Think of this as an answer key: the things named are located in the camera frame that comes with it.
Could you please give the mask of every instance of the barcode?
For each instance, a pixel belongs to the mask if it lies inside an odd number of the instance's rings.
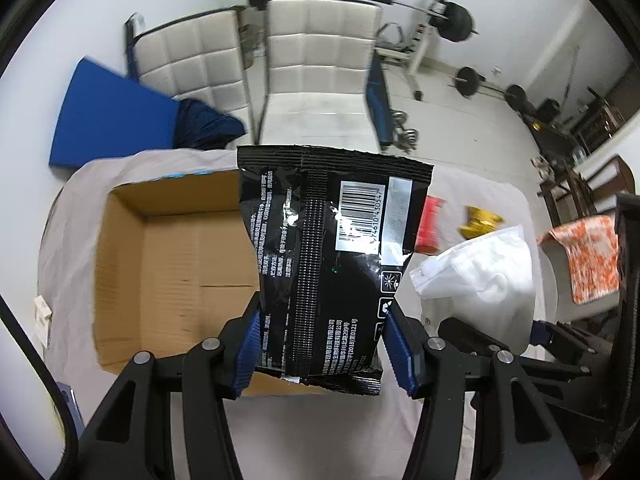
[[[385,189],[384,184],[340,183],[336,251],[378,253]]]

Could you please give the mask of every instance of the orange patterned fabric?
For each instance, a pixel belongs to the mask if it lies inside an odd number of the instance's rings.
[[[569,259],[575,304],[618,290],[618,236],[610,217],[592,216],[554,227],[538,243],[551,237],[564,247]]]

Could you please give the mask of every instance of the screw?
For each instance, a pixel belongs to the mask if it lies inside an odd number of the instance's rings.
[[[432,350],[442,350],[447,344],[441,337],[431,337],[427,341],[427,345],[429,345],[429,348],[431,348]]]
[[[508,350],[500,350],[498,352],[498,361],[505,363],[506,365],[513,363],[513,354]]]
[[[151,359],[151,354],[146,350],[142,352],[138,352],[133,356],[133,362],[137,365],[143,365],[144,363],[148,363],[149,359]]]
[[[217,337],[209,337],[202,342],[202,347],[205,350],[215,350],[220,346],[220,339]]]

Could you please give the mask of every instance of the cardboard box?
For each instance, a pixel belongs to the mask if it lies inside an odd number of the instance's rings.
[[[104,370],[120,373],[141,350],[187,352],[242,315],[259,281],[238,190],[234,170],[110,192],[95,263],[94,341]],[[256,373],[244,394],[315,391]]]

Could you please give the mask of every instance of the white package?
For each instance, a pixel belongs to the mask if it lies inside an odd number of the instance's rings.
[[[536,295],[522,226],[462,242],[427,258],[410,276],[418,295],[442,298],[438,303],[450,316],[517,354],[527,349]]]

